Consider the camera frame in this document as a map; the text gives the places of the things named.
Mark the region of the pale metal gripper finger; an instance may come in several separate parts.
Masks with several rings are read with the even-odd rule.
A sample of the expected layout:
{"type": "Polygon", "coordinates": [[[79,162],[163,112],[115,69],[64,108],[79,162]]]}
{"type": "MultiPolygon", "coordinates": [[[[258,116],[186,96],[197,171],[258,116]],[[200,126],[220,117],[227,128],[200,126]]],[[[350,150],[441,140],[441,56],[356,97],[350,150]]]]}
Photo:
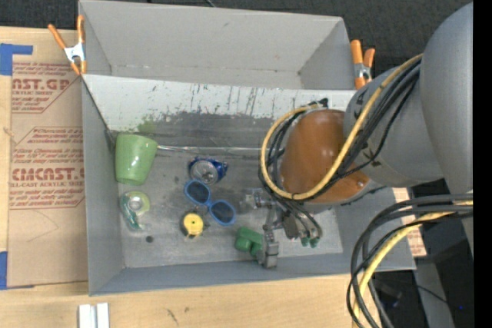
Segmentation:
{"type": "Polygon", "coordinates": [[[244,196],[244,205],[249,210],[270,209],[274,206],[274,201],[266,196],[263,191],[249,191],[244,196]]]}
{"type": "Polygon", "coordinates": [[[275,268],[278,261],[279,243],[276,241],[274,230],[270,224],[265,224],[263,230],[261,264],[266,269],[275,268]]]}

